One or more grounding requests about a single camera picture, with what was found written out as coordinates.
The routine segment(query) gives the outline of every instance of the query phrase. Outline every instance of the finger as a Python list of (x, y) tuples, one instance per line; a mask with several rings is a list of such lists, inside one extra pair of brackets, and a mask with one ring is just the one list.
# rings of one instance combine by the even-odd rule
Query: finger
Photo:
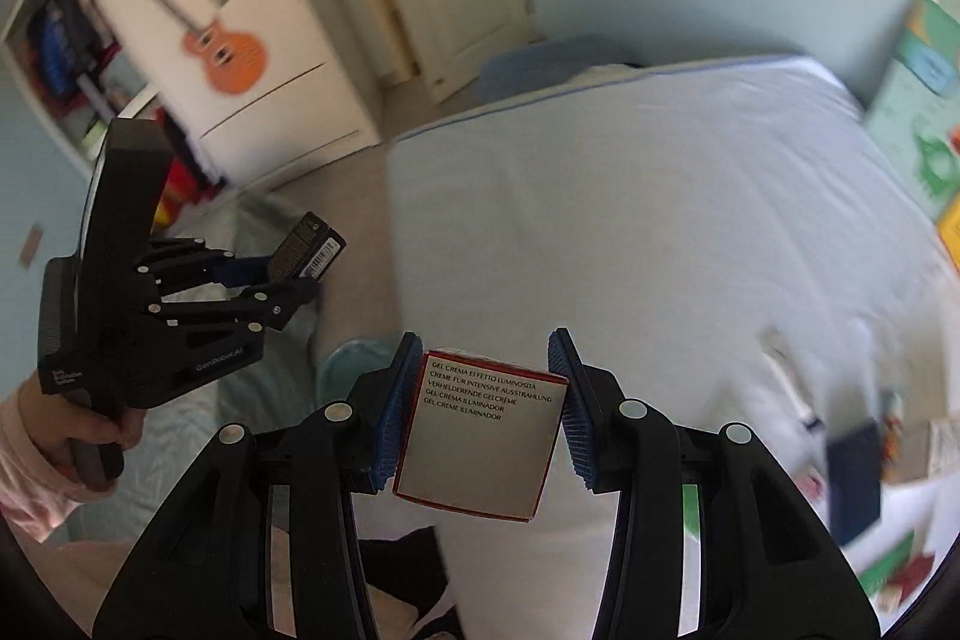
[(100, 415), (93, 410), (76, 405), (70, 405), (70, 410), (64, 410), (62, 432), (70, 439), (79, 439), (80, 442), (88, 442), (91, 445), (123, 443), (120, 427), (106, 415)]
[(125, 451), (136, 448), (136, 446), (140, 444), (143, 438), (143, 422), (146, 417), (147, 410), (124, 408), (120, 416), (120, 432)]

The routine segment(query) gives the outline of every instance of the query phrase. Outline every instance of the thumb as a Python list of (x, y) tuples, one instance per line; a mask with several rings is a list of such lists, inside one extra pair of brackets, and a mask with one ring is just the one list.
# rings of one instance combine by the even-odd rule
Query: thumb
[(106, 415), (76, 405), (64, 413), (64, 434), (70, 439), (79, 439), (91, 445), (107, 445), (110, 442), (122, 442), (123, 432)]

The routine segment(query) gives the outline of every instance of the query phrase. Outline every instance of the white barcode label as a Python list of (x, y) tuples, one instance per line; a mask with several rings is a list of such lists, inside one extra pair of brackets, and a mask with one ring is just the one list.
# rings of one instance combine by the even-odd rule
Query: white barcode label
[(317, 251), (316, 255), (310, 260), (310, 263), (307, 263), (304, 271), (301, 271), (301, 277), (312, 277), (316, 280), (323, 274), (323, 270), (330, 265), (330, 262), (336, 257), (337, 253), (340, 252), (340, 243), (330, 237), (326, 242), (320, 246), (320, 250)]

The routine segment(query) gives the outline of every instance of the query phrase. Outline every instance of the hand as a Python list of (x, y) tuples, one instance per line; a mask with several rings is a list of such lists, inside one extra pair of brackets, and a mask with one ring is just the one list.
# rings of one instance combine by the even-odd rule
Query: hand
[(120, 423), (114, 423), (62, 396), (47, 396), (40, 390), (37, 373), (21, 387), (19, 408), (27, 437), (56, 471), (74, 482), (80, 479), (67, 440), (79, 439), (93, 445), (116, 442), (126, 451), (143, 437), (143, 419), (147, 414), (146, 410), (125, 408)]

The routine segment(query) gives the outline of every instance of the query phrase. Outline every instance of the bed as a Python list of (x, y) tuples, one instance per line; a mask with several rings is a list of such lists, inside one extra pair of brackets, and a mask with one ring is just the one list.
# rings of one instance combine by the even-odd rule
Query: bed
[[(568, 326), (628, 395), (685, 426), (743, 420), (788, 472), (823, 469), (823, 442), (785, 411), (760, 349), (771, 328), (831, 437), (891, 387), (909, 415), (956, 410), (960, 278), (861, 116), (825, 68), (786, 56), (602, 68), (413, 132), (389, 158), (403, 326), (534, 366)], [(361, 535), (386, 534), (397, 502), (359, 503)], [(468, 637), (579, 640), (615, 512), (561, 438), (529, 525), (428, 510), (410, 523), (436, 524)], [(880, 523), (845, 554), (861, 571), (911, 528), (939, 565), (960, 475), (884, 487)], [(697, 560), (691, 540), (683, 632)]]

